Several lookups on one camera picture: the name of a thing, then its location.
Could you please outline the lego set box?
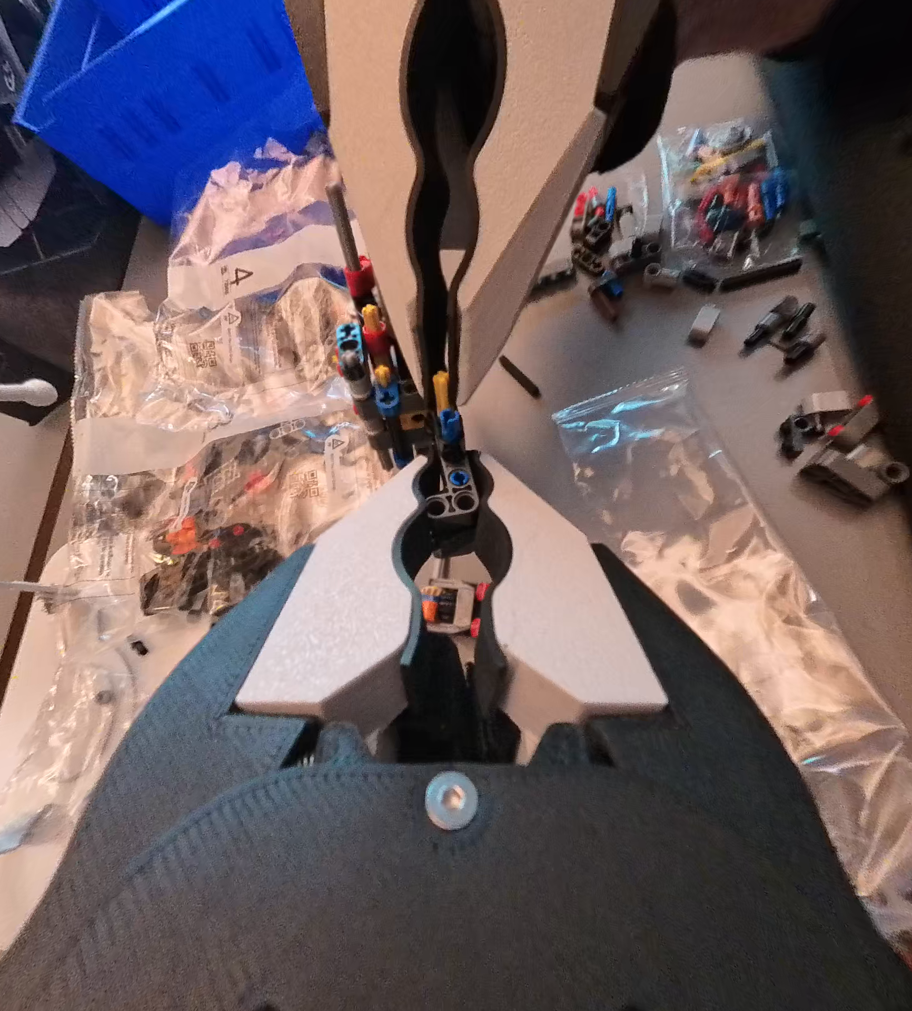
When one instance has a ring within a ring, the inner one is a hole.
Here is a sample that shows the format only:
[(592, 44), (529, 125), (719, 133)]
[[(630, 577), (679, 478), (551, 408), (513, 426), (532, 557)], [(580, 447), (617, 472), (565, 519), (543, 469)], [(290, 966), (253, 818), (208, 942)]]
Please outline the lego set box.
[(13, 122), (54, 6), (0, 1), (0, 339), (72, 370), (81, 302), (121, 288), (140, 215)]

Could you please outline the blue plastic bin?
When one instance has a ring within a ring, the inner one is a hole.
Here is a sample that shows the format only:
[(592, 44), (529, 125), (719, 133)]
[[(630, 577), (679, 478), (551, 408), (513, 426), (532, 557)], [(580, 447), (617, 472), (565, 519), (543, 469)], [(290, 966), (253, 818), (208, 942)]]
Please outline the blue plastic bin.
[(57, 2), (13, 121), (159, 224), (236, 145), (323, 130), (273, 1)]

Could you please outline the white-banded clear lego bag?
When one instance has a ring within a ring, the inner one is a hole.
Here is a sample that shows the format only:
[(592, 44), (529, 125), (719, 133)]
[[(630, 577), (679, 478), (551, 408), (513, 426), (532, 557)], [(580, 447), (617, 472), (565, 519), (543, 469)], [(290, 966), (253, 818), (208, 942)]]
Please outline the white-banded clear lego bag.
[(207, 177), (168, 261), (155, 338), (161, 389), (190, 423), (348, 399), (336, 330), (360, 321), (326, 188), (328, 137), (295, 153), (268, 140)]
[(85, 300), (71, 400), (76, 475), (171, 470), (231, 436), (301, 423), (376, 487), (381, 466), (336, 372), (336, 328), (355, 321), (344, 290), (318, 275), (235, 299), (220, 310), (152, 311), (138, 292)]

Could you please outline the small red black lego subassembly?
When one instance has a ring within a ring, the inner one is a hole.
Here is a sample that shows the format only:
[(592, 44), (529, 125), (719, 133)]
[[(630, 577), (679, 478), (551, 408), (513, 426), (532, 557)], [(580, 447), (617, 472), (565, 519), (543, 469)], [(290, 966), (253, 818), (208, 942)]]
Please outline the small red black lego subassembly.
[(477, 638), (489, 582), (437, 579), (420, 588), (424, 625), (430, 632)]

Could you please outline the large dark grey lego liftarm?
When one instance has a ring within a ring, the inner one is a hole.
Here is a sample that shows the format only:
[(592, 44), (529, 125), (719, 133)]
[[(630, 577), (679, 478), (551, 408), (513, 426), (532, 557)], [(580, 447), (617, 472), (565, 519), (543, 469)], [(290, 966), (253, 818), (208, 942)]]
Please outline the large dark grey lego liftarm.
[(827, 488), (838, 498), (868, 507), (902, 487), (909, 467), (878, 445), (859, 444), (842, 451), (834, 445), (819, 449), (799, 471), (799, 477)]

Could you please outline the long black lego axle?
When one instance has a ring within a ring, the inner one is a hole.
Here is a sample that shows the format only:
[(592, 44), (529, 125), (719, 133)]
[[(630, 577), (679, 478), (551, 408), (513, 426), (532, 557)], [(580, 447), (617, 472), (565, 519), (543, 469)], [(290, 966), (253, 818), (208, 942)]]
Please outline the long black lego axle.
[(799, 273), (802, 266), (803, 257), (799, 255), (792, 255), (774, 262), (759, 264), (722, 278), (718, 283), (717, 290), (720, 293), (736, 292), (752, 286), (785, 279)]

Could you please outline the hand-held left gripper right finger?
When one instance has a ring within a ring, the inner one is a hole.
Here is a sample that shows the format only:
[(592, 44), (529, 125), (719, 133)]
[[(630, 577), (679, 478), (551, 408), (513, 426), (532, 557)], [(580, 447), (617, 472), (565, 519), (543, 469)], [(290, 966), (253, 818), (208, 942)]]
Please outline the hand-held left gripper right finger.
[(535, 752), (555, 724), (646, 716), (667, 698), (586, 535), (495, 458), (482, 464), (488, 505), (511, 537), (493, 585), (493, 625), (508, 664), (501, 710)]

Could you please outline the person's right forearm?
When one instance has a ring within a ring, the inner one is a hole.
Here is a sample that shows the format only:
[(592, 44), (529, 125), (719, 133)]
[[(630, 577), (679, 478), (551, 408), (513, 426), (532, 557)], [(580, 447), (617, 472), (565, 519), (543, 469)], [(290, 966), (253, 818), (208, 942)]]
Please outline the person's right forearm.
[(836, 1), (817, 27), (772, 49), (779, 63), (816, 61), (845, 75), (912, 74), (912, 1)]

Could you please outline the short black lego axle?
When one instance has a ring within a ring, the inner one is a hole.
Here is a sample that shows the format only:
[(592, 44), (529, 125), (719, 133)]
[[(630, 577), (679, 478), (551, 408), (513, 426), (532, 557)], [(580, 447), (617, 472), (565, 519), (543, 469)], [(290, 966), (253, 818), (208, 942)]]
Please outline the short black lego axle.
[(542, 398), (540, 387), (518, 365), (504, 355), (499, 356), (498, 362), (501, 371), (506, 373), (529, 398), (534, 400)]

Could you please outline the pile of loose lego pieces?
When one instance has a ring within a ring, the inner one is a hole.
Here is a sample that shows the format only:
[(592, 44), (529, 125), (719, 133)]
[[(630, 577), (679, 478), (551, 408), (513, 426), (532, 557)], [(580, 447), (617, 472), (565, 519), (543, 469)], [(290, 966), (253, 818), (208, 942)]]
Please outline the pile of loose lego pieces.
[(583, 289), (604, 321), (621, 317), (629, 287), (677, 288), (680, 271), (665, 260), (662, 227), (649, 209), (644, 175), (589, 183), (576, 194), (562, 238), (539, 268), (529, 297)]

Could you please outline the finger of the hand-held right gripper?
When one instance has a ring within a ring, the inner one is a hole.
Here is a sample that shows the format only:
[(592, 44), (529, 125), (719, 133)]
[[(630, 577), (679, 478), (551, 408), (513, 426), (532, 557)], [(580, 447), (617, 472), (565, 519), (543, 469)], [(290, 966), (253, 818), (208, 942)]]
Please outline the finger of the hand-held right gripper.
[(450, 183), (439, 150), (448, 2), (323, 4), (329, 134), (385, 308), (417, 381), (447, 364), (442, 267)]
[(614, 1), (498, 2), (501, 87), (473, 163), (478, 229), (458, 286), (458, 403), (500, 354), (592, 155)]

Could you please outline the person's right hand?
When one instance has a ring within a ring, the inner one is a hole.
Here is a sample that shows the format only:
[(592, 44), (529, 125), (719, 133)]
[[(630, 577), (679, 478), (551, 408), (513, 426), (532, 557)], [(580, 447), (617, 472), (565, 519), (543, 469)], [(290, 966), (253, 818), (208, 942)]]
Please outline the person's right hand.
[(834, 1), (676, 1), (677, 63), (734, 52), (762, 55), (803, 41)]

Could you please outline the light grey connector red pin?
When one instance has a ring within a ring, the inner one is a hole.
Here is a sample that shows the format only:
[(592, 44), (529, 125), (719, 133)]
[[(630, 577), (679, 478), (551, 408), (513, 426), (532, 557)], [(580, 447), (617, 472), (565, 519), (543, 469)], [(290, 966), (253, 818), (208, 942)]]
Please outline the light grey connector red pin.
[(816, 441), (828, 437), (832, 429), (874, 404), (875, 398), (870, 394), (854, 398), (844, 390), (812, 393), (798, 405), (794, 428), (806, 440)]

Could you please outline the black lego connector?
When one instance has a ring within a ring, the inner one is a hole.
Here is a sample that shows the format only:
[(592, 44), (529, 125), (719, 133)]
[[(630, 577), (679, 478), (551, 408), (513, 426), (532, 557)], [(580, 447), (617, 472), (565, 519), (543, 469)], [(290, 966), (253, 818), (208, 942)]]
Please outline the black lego connector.
[(819, 425), (812, 415), (793, 412), (788, 415), (778, 426), (779, 454), (790, 461), (798, 458), (805, 448), (824, 434), (823, 425)]

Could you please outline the empty clear zip bag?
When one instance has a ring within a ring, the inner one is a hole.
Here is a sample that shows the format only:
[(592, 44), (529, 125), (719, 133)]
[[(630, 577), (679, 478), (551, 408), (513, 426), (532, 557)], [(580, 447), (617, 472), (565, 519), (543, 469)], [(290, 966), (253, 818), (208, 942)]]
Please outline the empty clear zip bag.
[(556, 411), (603, 539), (724, 660), (813, 794), (855, 891), (912, 915), (909, 734), (671, 370)]

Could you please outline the small bag red blue pins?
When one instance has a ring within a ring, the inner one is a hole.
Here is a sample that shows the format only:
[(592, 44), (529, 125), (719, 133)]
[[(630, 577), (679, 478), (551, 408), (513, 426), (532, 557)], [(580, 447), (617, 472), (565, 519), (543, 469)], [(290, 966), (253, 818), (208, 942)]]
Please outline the small bag red blue pins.
[(766, 120), (677, 127), (656, 151), (672, 265), (726, 277), (798, 254), (798, 184)]

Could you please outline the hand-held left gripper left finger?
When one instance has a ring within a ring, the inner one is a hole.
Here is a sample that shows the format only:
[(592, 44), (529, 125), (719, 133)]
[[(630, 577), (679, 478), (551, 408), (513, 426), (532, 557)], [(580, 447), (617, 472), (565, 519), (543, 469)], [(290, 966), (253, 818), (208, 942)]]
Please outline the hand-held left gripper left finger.
[(313, 543), (236, 705), (244, 712), (352, 724), (364, 736), (407, 705), (400, 658), (412, 590), (394, 540), (417, 510), (419, 458)]

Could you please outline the multicoloured lego assembly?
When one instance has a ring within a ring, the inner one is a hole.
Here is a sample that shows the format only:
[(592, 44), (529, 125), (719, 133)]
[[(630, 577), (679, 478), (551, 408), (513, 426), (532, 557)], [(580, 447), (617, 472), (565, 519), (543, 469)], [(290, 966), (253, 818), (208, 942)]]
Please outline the multicoloured lego assembly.
[(412, 325), (421, 364), (429, 366), (432, 382), (418, 394), (399, 340), (387, 321), (371, 261), (358, 251), (343, 184), (327, 184), (325, 197), (344, 256), (346, 288), (359, 313), (358, 321), (336, 329), (336, 370), (383, 467), (399, 470), (416, 454), (429, 458), (424, 510), (437, 549), (468, 551), (480, 496), (455, 403), (450, 351), (458, 321), (447, 285), (429, 286), (427, 305)]

